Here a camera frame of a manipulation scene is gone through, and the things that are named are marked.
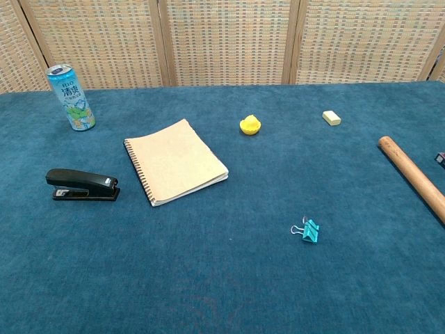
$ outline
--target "drink can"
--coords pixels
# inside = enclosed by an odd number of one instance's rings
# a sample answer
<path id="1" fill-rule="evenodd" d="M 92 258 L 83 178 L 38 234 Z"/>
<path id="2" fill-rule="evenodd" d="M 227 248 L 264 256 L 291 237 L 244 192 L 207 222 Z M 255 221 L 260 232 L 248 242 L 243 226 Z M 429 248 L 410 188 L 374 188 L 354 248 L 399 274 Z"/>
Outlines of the drink can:
<path id="1" fill-rule="evenodd" d="M 85 131 L 95 126 L 95 117 L 77 79 L 74 69 L 60 64 L 46 70 L 51 86 L 63 105 L 73 130 Z"/>

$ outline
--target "spiral notebook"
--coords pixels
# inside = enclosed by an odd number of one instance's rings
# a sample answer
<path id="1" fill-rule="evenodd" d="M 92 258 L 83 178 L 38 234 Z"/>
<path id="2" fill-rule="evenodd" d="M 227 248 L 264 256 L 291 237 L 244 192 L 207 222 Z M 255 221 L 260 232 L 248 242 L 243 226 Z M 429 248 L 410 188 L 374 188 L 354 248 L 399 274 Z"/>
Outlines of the spiral notebook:
<path id="1" fill-rule="evenodd" d="M 125 139 L 124 146 L 154 207 L 229 175 L 185 119 L 154 134 Z"/>

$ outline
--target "dark object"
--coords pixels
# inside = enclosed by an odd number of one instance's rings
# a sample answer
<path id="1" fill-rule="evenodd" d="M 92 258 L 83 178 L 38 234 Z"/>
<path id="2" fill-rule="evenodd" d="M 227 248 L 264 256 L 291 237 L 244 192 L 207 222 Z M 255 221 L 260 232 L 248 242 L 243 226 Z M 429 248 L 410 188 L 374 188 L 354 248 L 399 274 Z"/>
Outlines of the dark object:
<path id="1" fill-rule="evenodd" d="M 56 187 L 53 200 L 116 200 L 120 192 L 115 177 L 80 170 L 51 169 L 46 179 L 47 184 Z"/>
<path id="2" fill-rule="evenodd" d="M 440 166 L 445 168 L 445 153 L 443 152 L 437 153 L 436 161 L 439 163 Z"/>

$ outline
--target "wooden stick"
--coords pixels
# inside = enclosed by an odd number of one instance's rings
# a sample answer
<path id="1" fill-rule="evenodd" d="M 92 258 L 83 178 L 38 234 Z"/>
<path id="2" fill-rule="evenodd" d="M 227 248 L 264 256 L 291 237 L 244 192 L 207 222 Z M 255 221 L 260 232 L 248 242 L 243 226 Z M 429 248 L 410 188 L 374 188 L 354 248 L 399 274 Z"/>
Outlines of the wooden stick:
<path id="1" fill-rule="evenodd" d="M 445 223 L 445 197 L 436 186 L 422 173 L 419 167 L 402 151 L 402 149 L 388 136 L 378 141 L 380 149 L 394 162 L 399 171 L 404 174 L 420 196 L 428 203 Z"/>

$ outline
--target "blue binder clip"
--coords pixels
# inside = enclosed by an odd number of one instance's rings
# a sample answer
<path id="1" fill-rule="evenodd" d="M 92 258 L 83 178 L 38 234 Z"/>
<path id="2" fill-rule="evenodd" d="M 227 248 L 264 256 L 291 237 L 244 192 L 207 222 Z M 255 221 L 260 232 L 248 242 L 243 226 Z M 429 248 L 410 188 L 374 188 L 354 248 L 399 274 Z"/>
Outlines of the blue binder clip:
<path id="1" fill-rule="evenodd" d="M 316 244 L 318 241 L 318 231 L 320 230 L 320 226 L 315 224 L 315 222 L 312 219 L 308 220 L 306 216 L 303 217 L 302 222 L 304 228 L 299 228 L 297 225 L 292 225 L 291 233 L 301 234 L 303 241 L 308 241 L 312 242 L 313 244 Z"/>

